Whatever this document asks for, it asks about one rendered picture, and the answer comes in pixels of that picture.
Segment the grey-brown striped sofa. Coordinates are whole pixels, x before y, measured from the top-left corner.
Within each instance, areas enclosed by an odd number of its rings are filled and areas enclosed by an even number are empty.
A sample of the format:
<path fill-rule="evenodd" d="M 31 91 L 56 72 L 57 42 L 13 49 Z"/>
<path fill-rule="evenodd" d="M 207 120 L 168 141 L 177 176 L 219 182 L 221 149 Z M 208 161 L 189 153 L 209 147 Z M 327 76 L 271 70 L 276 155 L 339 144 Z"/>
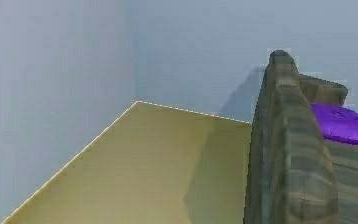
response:
<path fill-rule="evenodd" d="M 358 224 L 358 145 L 325 139 L 311 103 L 342 106 L 339 83 L 273 51 L 252 121 L 242 224 Z"/>

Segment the purple cushion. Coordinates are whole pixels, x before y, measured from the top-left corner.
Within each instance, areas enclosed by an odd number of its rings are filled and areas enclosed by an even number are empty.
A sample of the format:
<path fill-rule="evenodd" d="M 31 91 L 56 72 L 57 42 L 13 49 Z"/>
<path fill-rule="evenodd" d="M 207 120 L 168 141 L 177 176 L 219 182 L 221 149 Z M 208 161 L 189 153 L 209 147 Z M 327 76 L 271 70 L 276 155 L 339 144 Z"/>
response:
<path fill-rule="evenodd" d="M 357 112 L 323 103 L 311 103 L 311 108 L 325 139 L 358 145 Z"/>

